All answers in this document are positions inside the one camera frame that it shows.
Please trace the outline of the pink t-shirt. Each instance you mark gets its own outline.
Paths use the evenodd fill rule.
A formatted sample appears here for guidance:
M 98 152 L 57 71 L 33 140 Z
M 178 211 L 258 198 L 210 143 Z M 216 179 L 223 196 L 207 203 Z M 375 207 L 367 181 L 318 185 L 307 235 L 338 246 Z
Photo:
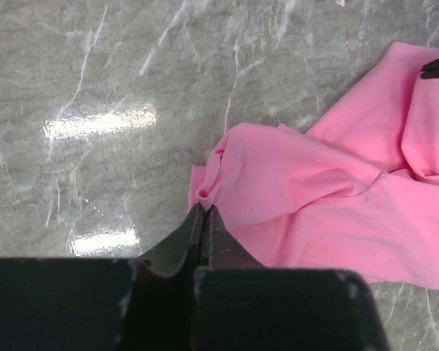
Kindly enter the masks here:
M 231 128 L 192 168 L 190 204 L 265 266 L 439 290 L 439 79 L 419 76 L 438 58 L 395 43 L 306 132 Z

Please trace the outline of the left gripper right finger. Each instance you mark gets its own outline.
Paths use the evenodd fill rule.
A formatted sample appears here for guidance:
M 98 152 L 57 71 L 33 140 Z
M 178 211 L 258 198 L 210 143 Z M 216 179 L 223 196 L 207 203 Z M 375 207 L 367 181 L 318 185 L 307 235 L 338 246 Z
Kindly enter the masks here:
M 387 350 L 364 280 L 340 269 L 274 269 L 206 215 L 195 272 L 195 350 Z

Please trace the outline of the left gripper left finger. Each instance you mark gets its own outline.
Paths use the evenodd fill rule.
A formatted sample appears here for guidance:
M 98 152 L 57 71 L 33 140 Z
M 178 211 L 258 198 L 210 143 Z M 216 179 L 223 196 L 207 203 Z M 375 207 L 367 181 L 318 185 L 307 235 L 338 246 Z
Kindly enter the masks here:
M 140 257 L 0 257 L 0 350 L 188 350 L 203 220 Z

